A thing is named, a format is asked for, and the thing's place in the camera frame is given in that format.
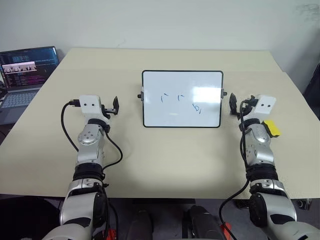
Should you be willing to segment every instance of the laptop keyboard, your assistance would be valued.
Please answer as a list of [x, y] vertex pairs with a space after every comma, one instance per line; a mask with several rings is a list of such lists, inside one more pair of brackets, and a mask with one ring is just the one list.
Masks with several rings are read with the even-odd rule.
[[19, 93], [19, 94], [11, 94], [5, 99], [1, 107], [12, 108], [12, 107], [28, 106], [36, 94], [37, 94], [36, 91]]

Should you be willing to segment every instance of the yellow tag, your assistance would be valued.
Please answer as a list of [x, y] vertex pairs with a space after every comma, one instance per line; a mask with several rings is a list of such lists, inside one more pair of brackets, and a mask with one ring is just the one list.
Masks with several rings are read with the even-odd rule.
[[274, 121], [272, 120], [264, 120], [263, 121], [265, 128], [267, 129], [270, 137], [276, 138], [281, 135], [280, 130], [276, 127]]

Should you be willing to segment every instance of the laptop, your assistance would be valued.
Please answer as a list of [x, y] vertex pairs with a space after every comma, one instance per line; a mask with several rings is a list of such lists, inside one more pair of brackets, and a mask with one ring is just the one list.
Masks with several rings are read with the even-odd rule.
[[17, 122], [58, 64], [54, 46], [0, 52], [0, 72], [8, 92], [0, 105], [0, 125]]

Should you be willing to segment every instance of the beige table surface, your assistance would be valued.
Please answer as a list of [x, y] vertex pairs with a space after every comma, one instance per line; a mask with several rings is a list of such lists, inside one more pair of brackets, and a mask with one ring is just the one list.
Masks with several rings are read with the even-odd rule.
[[[72, 49], [0, 146], [0, 193], [65, 196], [77, 153], [61, 128], [61, 108], [79, 95], [96, 94], [106, 106], [116, 95], [120, 104], [119, 114], [111, 117], [110, 136], [124, 158], [106, 171], [109, 197], [226, 198], [245, 182], [241, 133], [236, 117], [229, 115], [233, 92], [239, 100], [250, 94], [277, 98], [270, 119], [282, 132], [271, 143], [279, 178], [292, 198], [320, 197], [319, 121], [287, 74], [273, 59], [266, 60], [271, 57], [268, 52], [234, 52], [234, 57], [229, 51], [225, 56], [221, 51], [146, 52]], [[163, 55], [163, 62], [153, 53]], [[188, 61], [201, 54], [207, 55], [203, 62]], [[236, 71], [217, 56], [231, 58]], [[261, 60], [267, 71], [251, 57]], [[223, 70], [228, 96], [223, 99], [221, 127], [143, 127], [142, 103], [137, 99], [143, 69]], [[65, 126], [76, 141], [84, 127], [80, 108], [67, 108]], [[105, 153], [105, 163], [119, 157], [107, 140]], [[246, 190], [239, 197], [249, 196]]]

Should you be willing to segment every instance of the cable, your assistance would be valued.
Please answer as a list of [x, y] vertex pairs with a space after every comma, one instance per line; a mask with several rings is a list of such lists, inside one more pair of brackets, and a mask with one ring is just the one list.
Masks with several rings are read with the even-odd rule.
[[[241, 133], [242, 133], [242, 136], [241, 136], [241, 139], [240, 139], [240, 153], [241, 153], [241, 157], [243, 159], [243, 162], [244, 162], [244, 166], [245, 166], [245, 169], [248, 168], [248, 162], [247, 162], [247, 156], [246, 156], [246, 130], [245, 130], [245, 123], [244, 123], [244, 110], [243, 110], [243, 104], [246, 103], [246, 100], [243, 100], [241, 103], [240, 103], [240, 109], [239, 109], [239, 112], [240, 112], [240, 121], [241, 121]], [[238, 196], [240, 193], [242, 193], [246, 188], [247, 186], [249, 185], [250, 183], [250, 180], [247, 179], [245, 184], [243, 185], [243, 187], [237, 191], [236, 193], [234, 193], [233, 195], [231, 195], [230, 197], [228, 197], [226, 200], [224, 200], [220, 207], [219, 207], [219, 218], [220, 218], [220, 221], [222, 222], [223, 224], [223, 227], [227, 230], [227, 232], [230, 234], [230, 236], [234, 239], [234, 240], [237, 240], [237, 238], [235, 237], [235, 235], [231, 232], [231, 230], [227, 227], [223, 217], [222, 217], [222, 209], [223, 207], [230, 201], [232, 200], [234, 197]]]
[[0, 130], [0, 134], [2, 134], [4, 137], [7, 136], [7, 135], [6, 135], [3, 131], [1, 131], [1, 130]]
[[60, 202], [59, 202], [59, 205], [58, 205], [58, 210], [59, 210], [59, 211], [60, 211], [61, 202], [62, 202], [62, 201], [60, 201]]
[[223, 227], [228, 231], [228, 233], [230, 234], [230, 236], [234, 239], [234, 240], [237, 240], [237, 238], [235, 237], [235, 235], [231, 232], [231, 230], [227, 227], [223, 217], [222, 217], [222, 208], [227, 204], [227, 202], [229, 202], [231, 199], [233, 199], [234, 197], [238, 196], [240, 193], [242, 193], [248, 186], [249, 184], [249, 179], [246, 180], [245, 184], [243, 185], [243, 187], [237, 191], [236, 193], [234, 193], [233, 195], [231, 195], [230, 197], [228, 197], [226, 200], [224, 200], [220, 207], [219, 207], [219, 218], [220, 218], [220, 221], [222, 222], [223, 224]]
[[242, 137], [240, 140], [240, 153], [242, 156], [242, 159], [244, 161], [245, 168], [247, 169], [248, 167], [248, 162], [247, 162], [247, 156], [246, 156], [246, 130], [245, 130], [245, 123], [244, 123], [244, 109], [243, 109], [243, 104], [246, 102], [246, 100], [243, 100], [240, 103], [240, 121], [241, 121], [241, 132], [242, 132]]
[[66, 138], [69, 140], [69, 142], [71, 143], [71, 145], [74, 147], [74, 149], [78, 152], [79, 149], [77, 148], [77, 146], [74, 144], [74, 142], [72, 141], [72, 139], [70, 138], [69, 134], [67, 133], [67, 130], [65, 128], [65, 122], [64, 122], [64, 115], [65, 115], [65, 110], [66, 110], [66, 107], [68, 105], [71, 105], [70, 102], [67, 102], [63, 108], [62, 108], [62, 111], [61, 111], [61, 126], [62, 126], [62, 129], [63, 129], [63, 132], [66, 136]]
[[102, 186], [102, 192], [105, 194], [105, 198], [106, 198], [105, 228], [104, 228], [104, 234], [103, 234], [103, 239], [106, 240], [109, 234], [109, 220], [110, 220], [109, 199], [104, 186]]
[[116, 208], [109, 202], [109, 206], [113, 211], [114, 218], [115, 218], [115, 239], [119, 239], [119, 218], [116, 211]]
[[124, 157], [124, 154], [122, 153], [121, 148], [120, 148], [114, 141], [112, 141], [112, 139], [109, 137], [109, 135], [108, 135], [107, 133], [105, 133], [105, 135], [106, 135], [106, 138], [110, 141], [110, 143], [112, 143], [112, 144], [116, 147], [116, 149], [118, 149], [118, 151], [119, 151], [119, 153], [120, 153], [120, 158], [119, 158], [118, 161], [115, 161], [115, 162], [113, 162], [113, 163], [110, 163], [110, 164], [104, 166], [104, 167], [103, 167], [103, 170], [105, 170], [105, 169], [108, 168], [108, 167], [111, 167], [111, 166], [113, 166], [113, 165], [116, 165], [116, 164], [120, 163], [121, 160], [122, 160], [122, 158]]

